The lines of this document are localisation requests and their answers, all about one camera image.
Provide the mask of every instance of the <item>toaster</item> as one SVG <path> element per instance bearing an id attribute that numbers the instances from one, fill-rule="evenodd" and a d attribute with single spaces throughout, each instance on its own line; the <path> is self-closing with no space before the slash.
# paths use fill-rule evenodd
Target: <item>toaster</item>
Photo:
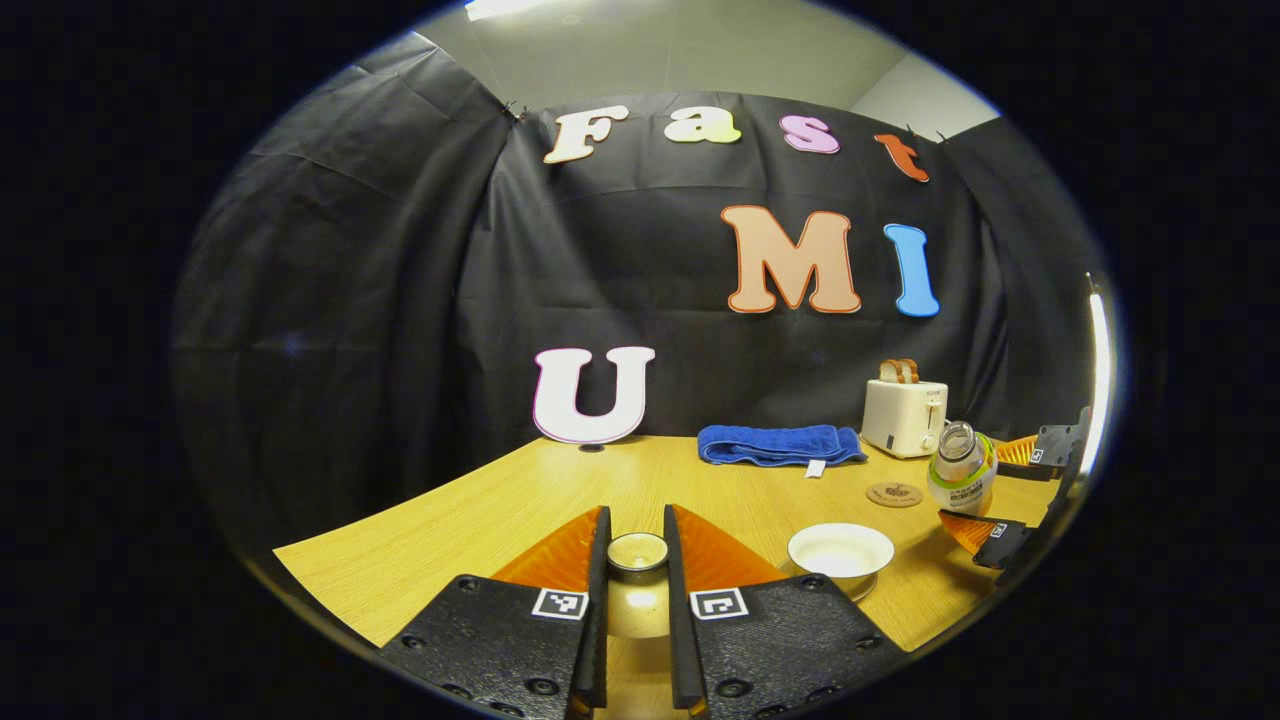
<path id="1" fill-rule="evenodd" d="M 895 457 L 933 455 L 946 411 L 945 383 L 867 380 L 863 442 Z"/>

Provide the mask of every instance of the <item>white letter u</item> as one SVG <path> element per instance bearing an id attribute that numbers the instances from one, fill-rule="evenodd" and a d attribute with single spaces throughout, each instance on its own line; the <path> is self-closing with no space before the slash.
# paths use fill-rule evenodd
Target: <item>white letter u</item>
<path id="1" fill-rule="evenodd" d="M 577 411 L 577 383 L 591 354 L 577 347 L 539 352 L 534 359 L 541 373 L 534 393 L 534 424 L 547 437 L 575 445 L 599 445 L 628 436 L 644 418 L 645 365 L 654 359 L 652 347 L 614 347 L 604 355 L 618 368 L 613 410 L 604 415 Z"/>

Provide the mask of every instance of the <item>cork coaster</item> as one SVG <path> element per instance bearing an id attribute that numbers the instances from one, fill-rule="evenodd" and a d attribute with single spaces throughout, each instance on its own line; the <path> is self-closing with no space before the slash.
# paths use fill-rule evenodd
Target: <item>cork coaster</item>
<path id="1" fill-rule="evenodd" d="M 910 507 L 924 500 L 920 488 L 902 483 L 881 483 L 867 488 L 867 497 L 884 507 Z"/>

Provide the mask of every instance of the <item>blue towel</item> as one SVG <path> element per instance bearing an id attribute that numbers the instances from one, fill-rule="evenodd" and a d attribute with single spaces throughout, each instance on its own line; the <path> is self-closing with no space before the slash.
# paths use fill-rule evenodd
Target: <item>blue towel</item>
<path id="1" fill-rule="evenodd" d="M 746 460 L 762 468 L 808 465 L 810 460 L 826 460 L 828 465 L 867 460 L 858 433 L 835 425 L 781 429 L 708 425 L 698 433 L 698 456 L 712 465 Z"/>

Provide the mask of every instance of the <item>wooden table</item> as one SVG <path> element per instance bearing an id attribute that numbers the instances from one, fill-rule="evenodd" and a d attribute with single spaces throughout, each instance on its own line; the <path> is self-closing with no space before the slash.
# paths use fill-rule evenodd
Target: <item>wooden table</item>
<path id="1" fill-rule="evenodd" d="M 276 556 L 334 615 L 376 646 L 396 635 L 456 575 L 489 577 L 548 533 L 596 505 L 613 534 L 662 533 L 676 503 L 719 525 L 767 560 L 818 523 L 876 528 L 896 547 L 859 607 L 902 650 L 915 650 L 993 591 L 997 574 L 973 564 L 938 524 L 925 491 L 914 507 L 882 507 L 867 488 L 902 482 L 925 489 L 928 459 L 897 460 L 864 443 L 868 461 L 827 468 L 710 465 L 695 438 L 632 436 L 603 452 L 540 438 L 389 510 L 287 547 Z M 988 515 L 1037 525 L 1057 480 L 1000 477 Z M 671 717 L 667 638 L 609 637 L 609 707 L 600 720 Z"/>

